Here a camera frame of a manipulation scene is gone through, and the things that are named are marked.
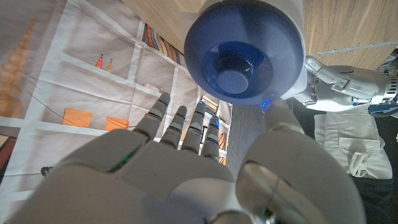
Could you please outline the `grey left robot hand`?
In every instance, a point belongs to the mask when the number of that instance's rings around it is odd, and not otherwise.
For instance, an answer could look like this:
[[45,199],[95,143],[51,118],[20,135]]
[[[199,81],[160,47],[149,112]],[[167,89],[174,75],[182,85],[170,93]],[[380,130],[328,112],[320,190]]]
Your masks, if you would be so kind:
[[349,65],[327,66],[314,57],[305,59],[307,87],[295,96],[306,108],[340,112],[370,107],[386,112],[397,104],[397,77]]

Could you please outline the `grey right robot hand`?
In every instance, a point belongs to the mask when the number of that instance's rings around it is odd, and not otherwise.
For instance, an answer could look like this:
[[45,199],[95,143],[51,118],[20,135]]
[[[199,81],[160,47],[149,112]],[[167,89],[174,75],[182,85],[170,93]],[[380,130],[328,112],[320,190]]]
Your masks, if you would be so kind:
[[264,132],[237,176],[220,164],[218,118],[206,134],[181,106],[160,141],[164,93],[131,131],[110,131],[51,168],[9,223],[365,223],[359,192],[305,135],[286,103],[264,98]]

